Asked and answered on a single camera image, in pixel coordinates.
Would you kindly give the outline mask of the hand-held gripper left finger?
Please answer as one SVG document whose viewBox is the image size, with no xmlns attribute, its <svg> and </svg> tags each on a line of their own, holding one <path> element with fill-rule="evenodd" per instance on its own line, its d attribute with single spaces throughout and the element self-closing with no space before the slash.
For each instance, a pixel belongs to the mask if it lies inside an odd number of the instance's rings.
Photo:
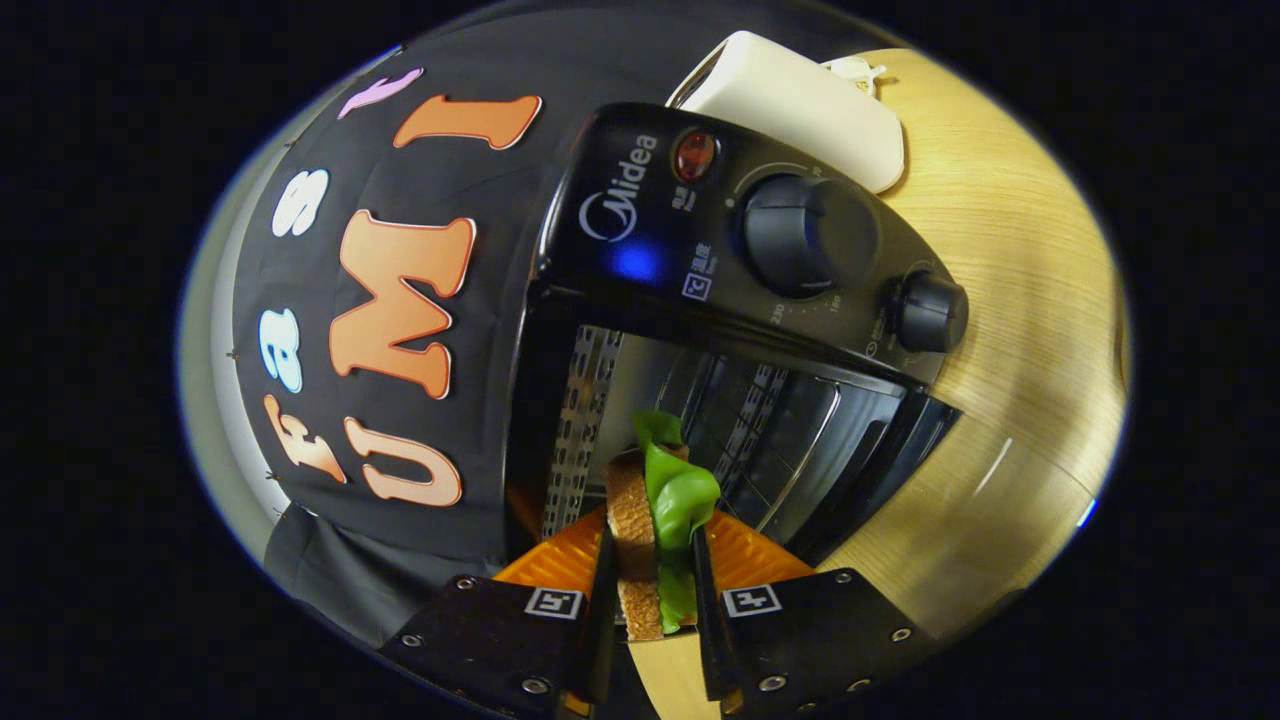
<svg viewBox="0 0 1280 720">
<path fill-rule="evenodd" d="M 588 591 L 457 575 L 380 659 L 483 719 L 593 719 L 608 700 L 616 643 L 608 525 L 596 541 Z"/>
</svg>

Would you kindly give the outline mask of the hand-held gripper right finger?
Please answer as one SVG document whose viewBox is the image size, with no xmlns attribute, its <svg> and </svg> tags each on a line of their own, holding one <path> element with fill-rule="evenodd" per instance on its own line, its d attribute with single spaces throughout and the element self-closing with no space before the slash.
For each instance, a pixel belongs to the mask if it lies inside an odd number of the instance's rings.
<svg viewBox="0 0 1280 720">
<path fill-rule="evenodd" d="M 817 571 L 727 512 L 692 534 L 701 667 L 724 716 L 833 716 L 940 639 L 851 568 Z"/>
</svg>

